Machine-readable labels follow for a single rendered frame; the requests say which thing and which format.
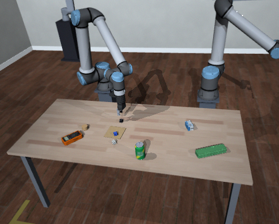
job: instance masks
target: orange multimeter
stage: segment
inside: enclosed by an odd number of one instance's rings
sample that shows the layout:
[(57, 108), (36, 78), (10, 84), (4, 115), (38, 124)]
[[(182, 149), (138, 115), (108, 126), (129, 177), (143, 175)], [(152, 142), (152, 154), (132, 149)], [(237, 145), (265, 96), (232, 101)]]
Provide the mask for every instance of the orange multimeter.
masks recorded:
[(61, 139), (64, 145), (70, 145), (71, 143), (82, 139), (82, 133), (80, 131), (75, 131)]

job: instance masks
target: green brick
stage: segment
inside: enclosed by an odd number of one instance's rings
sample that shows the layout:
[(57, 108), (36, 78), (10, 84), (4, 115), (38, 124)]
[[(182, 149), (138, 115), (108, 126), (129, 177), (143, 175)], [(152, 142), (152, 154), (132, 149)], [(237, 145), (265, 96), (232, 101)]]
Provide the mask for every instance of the green brick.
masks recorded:
[(226, 146), (224, 144), (212, 145), (212, 146), (195, 150), (195, 154), (199, 159), (208, 156), (222, 154), (222, 153), (226, 153)]

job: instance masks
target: metal table leg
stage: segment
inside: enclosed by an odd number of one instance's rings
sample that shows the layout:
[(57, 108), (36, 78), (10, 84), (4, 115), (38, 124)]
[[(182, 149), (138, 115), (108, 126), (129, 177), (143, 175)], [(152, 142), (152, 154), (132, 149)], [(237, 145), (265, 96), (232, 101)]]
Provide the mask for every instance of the metal table leg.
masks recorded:
[(50, 205), (50, 202), (49, 202), (49, 199), (48, 199), (48, 196), (47, 196), (47, 193), (45, 192), (44, 190), (44, 187), (42, 185), (42, 182), (38, 176), (38, 173), (35, 169), (35, 166), (31, 160), (30, 157), (25, 157), (25, 156), (21, 156), (20, 157), (23, 161), (23, 164), (25, 166), (25, 168), (27, 169), (27, 172), (32, 180), (32, 183), (40, 197), (40, 200), (43, 204), (43, 206), (45, 208), (49, 207)]
[(225, 224), (233, 224), (235, 207), (237, 204), (241, 184), (232, 184), (229, 204), (225, 217)]

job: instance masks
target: cardboard square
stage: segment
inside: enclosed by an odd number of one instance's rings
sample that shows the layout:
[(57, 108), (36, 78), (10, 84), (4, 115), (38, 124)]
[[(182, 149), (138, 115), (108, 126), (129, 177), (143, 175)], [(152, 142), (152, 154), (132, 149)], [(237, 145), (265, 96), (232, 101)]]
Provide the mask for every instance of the cardboard square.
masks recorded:
[[(106, 132), (106, 134), (104, 135), (104, 137), (106, 138), (112, 138), (112, 139), (120, 139), (124, 133), (124, 131), (126, 130), (126, 128), (120, 128), (120, 127), (114, 127), (114, 126), (110, 126), (108, 131)], [(113, 132), (117, 131), (118, 135), (114, 136)]]

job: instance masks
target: wooden tabletop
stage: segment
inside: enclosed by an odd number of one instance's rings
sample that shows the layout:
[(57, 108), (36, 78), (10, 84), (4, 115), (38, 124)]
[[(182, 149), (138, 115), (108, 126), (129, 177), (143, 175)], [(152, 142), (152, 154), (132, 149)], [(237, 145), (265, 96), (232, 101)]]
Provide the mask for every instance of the wooden tabletop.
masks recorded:
[[(117, 116), (116, 109), (116, 103), (57, 99), (7, 154), (253, 184), (240, 111), (127, 104)], [(65, 146), (61, 137), (83, 124), (90, 124), (84, 137)], [(110, 126), (126, 128), (116, 145), (104, 137)], [(139, 141), (144, 160), (136, 159)], [(197, 158), (195, 149), (221, 143), (227, 153)]]

